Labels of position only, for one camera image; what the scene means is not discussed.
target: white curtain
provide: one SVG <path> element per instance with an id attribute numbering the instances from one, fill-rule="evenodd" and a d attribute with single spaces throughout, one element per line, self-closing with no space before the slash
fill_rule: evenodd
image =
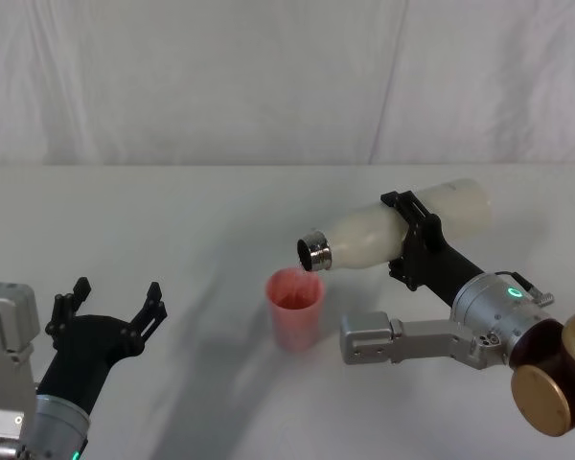
<path id="1" fill-rule="evenodd" d="M 0 164 L 575 161 L 575 0 L 0 0 Z"/>

